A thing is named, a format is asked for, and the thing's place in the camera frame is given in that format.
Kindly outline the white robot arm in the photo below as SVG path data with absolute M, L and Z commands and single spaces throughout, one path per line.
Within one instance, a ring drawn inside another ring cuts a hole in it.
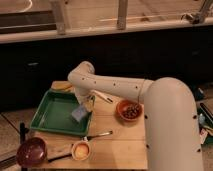
M 204 171 L 196 102 L 184 82 L 100 76 L 88 61 L 68 80 L 80 102 L 96 90 L 144 105 L 148 171 Z

